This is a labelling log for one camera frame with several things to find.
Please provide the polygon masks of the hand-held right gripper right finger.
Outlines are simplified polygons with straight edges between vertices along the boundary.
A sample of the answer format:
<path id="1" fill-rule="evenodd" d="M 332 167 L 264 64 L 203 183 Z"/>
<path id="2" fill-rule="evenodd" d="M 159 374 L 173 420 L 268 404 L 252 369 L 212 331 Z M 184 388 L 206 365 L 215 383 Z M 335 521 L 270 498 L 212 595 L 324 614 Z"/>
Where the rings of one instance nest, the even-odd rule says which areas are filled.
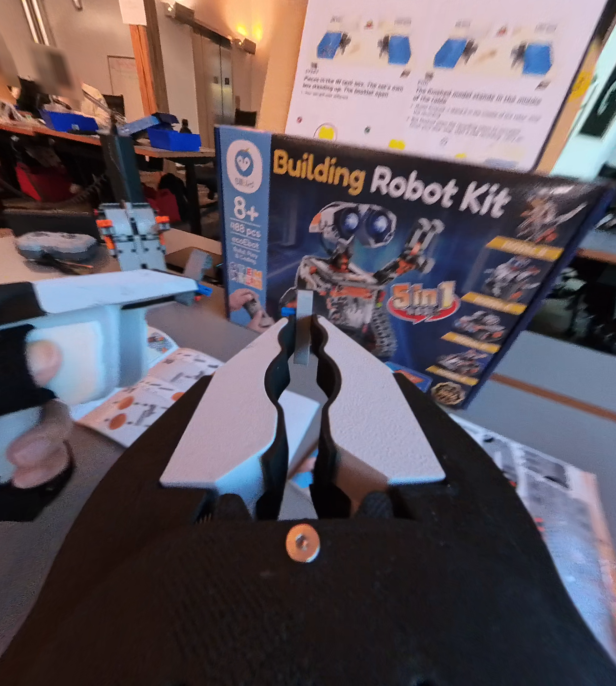
<path id="1" fill-rule="evenodd" d="M 311 498 L 320 519 L 349 517 L 370 493 L 446 474 L 396 375 L 320 315 L 311 322 L 321 410 Z"/>

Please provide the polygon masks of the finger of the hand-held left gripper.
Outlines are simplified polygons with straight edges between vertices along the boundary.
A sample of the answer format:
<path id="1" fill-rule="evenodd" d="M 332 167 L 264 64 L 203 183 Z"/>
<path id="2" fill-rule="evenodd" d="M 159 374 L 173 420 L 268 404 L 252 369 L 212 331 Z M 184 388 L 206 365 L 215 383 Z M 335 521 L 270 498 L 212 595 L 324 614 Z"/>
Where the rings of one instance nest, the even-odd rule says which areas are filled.
<path id="1" fill-rule="evenodd" d="M 38 280 L 34 291 L 44 312 L 64 313 L 197 296 L 202 294 L 202 286 L 182 275 L 139 269 Z"/>

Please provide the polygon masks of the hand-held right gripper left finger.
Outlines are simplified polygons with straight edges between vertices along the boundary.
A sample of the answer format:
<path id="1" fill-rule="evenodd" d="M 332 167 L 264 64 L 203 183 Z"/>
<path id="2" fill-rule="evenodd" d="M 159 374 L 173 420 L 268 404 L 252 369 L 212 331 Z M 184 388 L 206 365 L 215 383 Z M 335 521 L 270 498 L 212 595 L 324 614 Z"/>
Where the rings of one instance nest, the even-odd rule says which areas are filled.
<path id="1" fill-rule="evenodd" d="M 208 381 L 160 485 L 234 494 L 256 519 L 278 519 L 288 471 L 285 413 L 295 317 L 282 318 Z"/>

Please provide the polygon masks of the dark grey angled beam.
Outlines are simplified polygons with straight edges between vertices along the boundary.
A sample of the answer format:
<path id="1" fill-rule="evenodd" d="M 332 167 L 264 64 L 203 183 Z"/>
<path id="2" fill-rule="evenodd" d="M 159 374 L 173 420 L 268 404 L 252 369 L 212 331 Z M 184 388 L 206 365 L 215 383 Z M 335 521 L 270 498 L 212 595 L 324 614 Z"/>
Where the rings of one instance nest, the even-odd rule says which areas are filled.
<path id="1" fill-rule="evenodd" d="M 189 281 L 195 281 L 192 294 L 186 296 L 187 304 L 199 303 L 201 300 L 212 295 L 212 287 L 205 281 L 206 271 L 212 267 L 212 257 L 209 253 L 193 248 L 186 259 L 182 277 Z"/>

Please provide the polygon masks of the light grey holed beam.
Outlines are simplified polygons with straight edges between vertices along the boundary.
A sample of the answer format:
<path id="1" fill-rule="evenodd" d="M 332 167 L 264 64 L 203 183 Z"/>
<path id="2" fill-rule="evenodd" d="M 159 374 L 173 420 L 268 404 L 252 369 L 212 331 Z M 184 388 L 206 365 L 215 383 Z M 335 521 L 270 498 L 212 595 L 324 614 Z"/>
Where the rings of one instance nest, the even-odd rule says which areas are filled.
<path id="1" fill-rule="evenodd" d="M 311 355 L 311 327 L 313 315 L 313 294 L 310 289 L 296 289 L 294 304 L 281 308 L 282 316 L 295 319 L 294 364 L 307 366 Z"/>

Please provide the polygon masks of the dark grey desk column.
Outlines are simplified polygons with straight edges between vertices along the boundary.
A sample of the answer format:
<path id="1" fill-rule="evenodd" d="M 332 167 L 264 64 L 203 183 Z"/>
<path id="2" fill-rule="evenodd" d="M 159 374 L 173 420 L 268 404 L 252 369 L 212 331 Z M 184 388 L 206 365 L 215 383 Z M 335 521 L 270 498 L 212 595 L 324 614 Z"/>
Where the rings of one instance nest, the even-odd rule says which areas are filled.
<path id="1" fill-rule="evenodd" d="M 115 201 L 144 204 L 146 199 L 132 138 L 117 133 L 103 133 L 99 135 L 99 142 Z"/>

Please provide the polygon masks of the grey desk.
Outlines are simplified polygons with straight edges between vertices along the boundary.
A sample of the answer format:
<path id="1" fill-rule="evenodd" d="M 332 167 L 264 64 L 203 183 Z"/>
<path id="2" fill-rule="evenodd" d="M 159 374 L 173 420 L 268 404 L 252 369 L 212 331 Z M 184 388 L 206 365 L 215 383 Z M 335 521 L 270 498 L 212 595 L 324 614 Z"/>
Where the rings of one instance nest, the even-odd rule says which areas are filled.
<path id="1" fill-rule="evenodd" d="M 598 478 L 616 548 L 616 358 L 521 333 L 469 409 L 471 422 Z M 32 523 L 0 523 L 0 656 L 28 616 L 81 507 L 123 448 L 78 424 L 72 481 Z"/>

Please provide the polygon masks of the white task sheet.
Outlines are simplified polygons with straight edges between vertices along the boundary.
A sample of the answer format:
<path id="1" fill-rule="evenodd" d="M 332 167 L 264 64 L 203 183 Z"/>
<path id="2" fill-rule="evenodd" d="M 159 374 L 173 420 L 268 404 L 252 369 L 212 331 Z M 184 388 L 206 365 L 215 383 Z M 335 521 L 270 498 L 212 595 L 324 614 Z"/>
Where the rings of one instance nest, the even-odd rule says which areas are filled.
<path id="1" fill-rule="evenodd" d="M 309 1 L 285 133 L 532 171 L 607 1 Z"/>

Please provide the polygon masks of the person's left hand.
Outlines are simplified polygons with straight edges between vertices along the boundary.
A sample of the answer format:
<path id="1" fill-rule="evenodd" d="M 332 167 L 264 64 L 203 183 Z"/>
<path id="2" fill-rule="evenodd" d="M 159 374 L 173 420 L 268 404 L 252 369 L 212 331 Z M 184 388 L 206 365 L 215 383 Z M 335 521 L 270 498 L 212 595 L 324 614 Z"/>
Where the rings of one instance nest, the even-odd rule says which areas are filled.
<path id="1" fill-rule="evenodd" d="M 57 374 L 62 362 L 60 350 L 48 341 L 27 346 L 27 366 L 38 386 L 44 387 Z M 45 484 L 69 466 L 66 447 L 73 427 L 68 407 L 53 399 L 40 409 L 37 424 L 13 441 L 7 460 L 14 466 L 12 484 L 30 489 Z"/>

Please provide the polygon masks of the grey toy robot model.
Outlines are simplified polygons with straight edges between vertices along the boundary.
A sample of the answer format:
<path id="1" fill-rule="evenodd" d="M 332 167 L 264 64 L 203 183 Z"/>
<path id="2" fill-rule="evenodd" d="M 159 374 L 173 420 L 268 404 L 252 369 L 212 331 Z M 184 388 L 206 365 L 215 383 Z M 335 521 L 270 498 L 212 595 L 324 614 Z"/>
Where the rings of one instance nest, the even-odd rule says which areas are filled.
<path id="1" fill-rule="evenodd" d="M 169 217 L 154 212 L 150 204 L 103 203 L 96 211 L 96 226 L 119 270 L 166 271 Z"/>

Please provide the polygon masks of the open instruction booklet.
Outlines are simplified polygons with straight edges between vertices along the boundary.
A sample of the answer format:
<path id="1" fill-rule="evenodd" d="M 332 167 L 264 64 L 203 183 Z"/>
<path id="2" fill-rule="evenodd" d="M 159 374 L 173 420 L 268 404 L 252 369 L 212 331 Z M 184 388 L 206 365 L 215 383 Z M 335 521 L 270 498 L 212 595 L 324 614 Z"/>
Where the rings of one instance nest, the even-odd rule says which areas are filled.
<path id="1" fill-rule="evenodd" d="M 183 408 L 184 382 L 209 381 L 220 367 L 210 356 L 176 348 L 153 366 L 143 380 L 114 393 L 81 418 L 80 423 L 129 447 L 166 410 L 173 406 Z"/>

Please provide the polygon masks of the grey remote controller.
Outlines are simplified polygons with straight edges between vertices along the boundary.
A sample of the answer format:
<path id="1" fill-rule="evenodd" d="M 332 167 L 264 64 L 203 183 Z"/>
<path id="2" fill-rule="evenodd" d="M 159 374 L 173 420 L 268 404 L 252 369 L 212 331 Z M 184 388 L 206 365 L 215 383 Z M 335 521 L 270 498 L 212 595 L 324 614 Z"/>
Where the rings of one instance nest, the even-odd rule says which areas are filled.
<path id="1" fill-rule="evenodd" d="M 54 259 L 63 262 L 86 263 L 96 255 L 97 240 L 90 235 L 32 231 L 14 239 L 22 257 L 41 262 Z"/>

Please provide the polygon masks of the black upright panel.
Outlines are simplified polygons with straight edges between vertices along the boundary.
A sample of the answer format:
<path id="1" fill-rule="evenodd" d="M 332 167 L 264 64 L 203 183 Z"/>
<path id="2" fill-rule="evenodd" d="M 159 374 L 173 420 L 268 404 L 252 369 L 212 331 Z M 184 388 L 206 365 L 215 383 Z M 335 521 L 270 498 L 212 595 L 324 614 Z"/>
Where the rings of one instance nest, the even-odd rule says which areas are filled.
<path id="1" fill-rule="evenodd" d="M 15 237 L 28 233 L 67 233 L 91 236 L 101 242 L 101 234 L 92 212 L 65 209 L 6 209 L 5 226 Z"/>

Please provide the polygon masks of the red bag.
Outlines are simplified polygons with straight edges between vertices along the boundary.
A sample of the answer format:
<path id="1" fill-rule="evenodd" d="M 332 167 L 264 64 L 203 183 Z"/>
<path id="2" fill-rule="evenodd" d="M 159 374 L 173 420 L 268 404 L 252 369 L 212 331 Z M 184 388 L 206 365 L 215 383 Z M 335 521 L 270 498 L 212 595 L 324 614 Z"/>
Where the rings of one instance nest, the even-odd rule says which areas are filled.
<path id="1" fill-rule="evenodd" d="M 71 200 L 72 180 L 62 165 L 53 167 L 15 165 L 16 179 L 22 194 L 39 202 Z"/>

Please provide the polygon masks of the blue storage bin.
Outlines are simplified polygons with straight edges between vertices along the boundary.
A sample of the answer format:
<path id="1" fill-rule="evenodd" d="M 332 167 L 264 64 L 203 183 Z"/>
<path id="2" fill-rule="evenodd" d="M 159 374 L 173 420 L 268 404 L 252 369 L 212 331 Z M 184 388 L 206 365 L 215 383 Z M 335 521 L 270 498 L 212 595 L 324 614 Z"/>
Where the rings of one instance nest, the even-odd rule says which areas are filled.
<path id="1" fill-rule="evenodd" d="M 199 152 L 201 136 L 188 129 L 187 121 L 181 131 L 175 129 L 180 120 L 169 113 L 154 113 L 126 124 L 117 125 L 117 132 L 123 136 L 145 133 L 150 146 L 169 151 Z"/>
<path id="2" fill-rule="evenodd" d="M 99 129 L 99 125 L 93 117 L 77 114 L 73 111 L 41 110 L 40 118 L 48 128 L 60 133 L 93 135 Z"/>

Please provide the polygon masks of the sticker sheet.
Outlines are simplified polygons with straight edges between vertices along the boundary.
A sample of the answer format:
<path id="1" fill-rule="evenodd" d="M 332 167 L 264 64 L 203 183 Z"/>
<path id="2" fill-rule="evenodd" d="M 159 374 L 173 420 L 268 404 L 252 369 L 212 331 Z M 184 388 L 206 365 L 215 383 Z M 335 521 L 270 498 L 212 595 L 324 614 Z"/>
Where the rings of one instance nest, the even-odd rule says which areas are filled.
<path id="1" fill-rule="evenodd" d="M 514 486 L 577 610 L 616 663 L 616 554 L 596 476 L 465 418 L 451 418 Z"/>

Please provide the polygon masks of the blue toy box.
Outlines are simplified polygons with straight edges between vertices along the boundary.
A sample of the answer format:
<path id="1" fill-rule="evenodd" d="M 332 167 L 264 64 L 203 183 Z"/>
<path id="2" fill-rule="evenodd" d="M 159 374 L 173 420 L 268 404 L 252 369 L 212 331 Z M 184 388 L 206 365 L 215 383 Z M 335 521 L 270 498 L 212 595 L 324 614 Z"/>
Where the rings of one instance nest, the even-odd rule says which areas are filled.
<path id="1" fill-rule="evenodd" d="M 227 319 L 315 314 L 465 409 L 604 215 L 601 183 L 217 126 Z"/>

